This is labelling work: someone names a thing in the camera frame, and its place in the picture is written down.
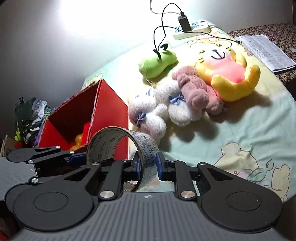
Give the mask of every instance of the brown plush toy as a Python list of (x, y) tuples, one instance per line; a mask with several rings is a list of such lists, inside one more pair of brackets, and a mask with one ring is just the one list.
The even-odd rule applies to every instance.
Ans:
[(223, 101), (217, 97), (211, 86), (197, 76), (195, 67), (184, 66), (180, 68), (172, 74), (172, 79), (178, 82), (189, 108), (193, 110), (206, 108), (207, 112), (212, 115), (218, 115), (222, 112)]

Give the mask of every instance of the wall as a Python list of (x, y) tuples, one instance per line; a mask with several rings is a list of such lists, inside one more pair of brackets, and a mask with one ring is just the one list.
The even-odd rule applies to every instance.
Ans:
[[(152, 1), (156, 12), (168, 3)], [(225, 31), (292, 21), (290, 0), (175, 3), (190, 22), (207, 19)], [(166, 14), (164, 23), (177, 25), (177, 16)], [(0, 6), (0, 137), (14, 135), (19, 97), (59, 105), (93, 71), (151, 38), (158, 25), (160, 15), (150, 12), (149, 0), (5, 1)]]

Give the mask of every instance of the power strip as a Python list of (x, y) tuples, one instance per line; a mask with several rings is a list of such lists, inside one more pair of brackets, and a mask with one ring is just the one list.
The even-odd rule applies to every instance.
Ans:
[(210, 32), (210, 27), (206, 21), (198, 21), (191, 24), (192, 30), (184, 33), (180, 30), (182, 30), (181, 26), (176, 27), (177, 29), (171, 30), (173, 32), (173, 37), (175, 40), (180, 40), (184, 38), (189, 38), (201, 34), (208, 34)]

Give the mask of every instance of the pile of clothes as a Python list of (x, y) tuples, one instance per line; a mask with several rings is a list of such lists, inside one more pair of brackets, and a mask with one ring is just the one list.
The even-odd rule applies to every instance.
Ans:
[(20, 104), (16, 105), (15, 114), (17, 117), (16, 141), (24, 141), (25, 144), (33, 146), (41, 126), (52, 110), (47, 106), (46, 101), (32, 98), (24, 101), (20, 98)]

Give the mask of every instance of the silver screw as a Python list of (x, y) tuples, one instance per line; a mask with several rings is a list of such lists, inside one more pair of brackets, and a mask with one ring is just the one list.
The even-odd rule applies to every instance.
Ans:
[(193, 191), (183, 191), (181, 192), (181, 196), (183, 198), (192, 198), (195, 196), (195, 193)]
[(110, 197), (113, 197), (114, 195), (115, 194), (112, 191), (102, 191), (102, 192), (100, 192), (100, 196), (102, 198), (110, 198)]

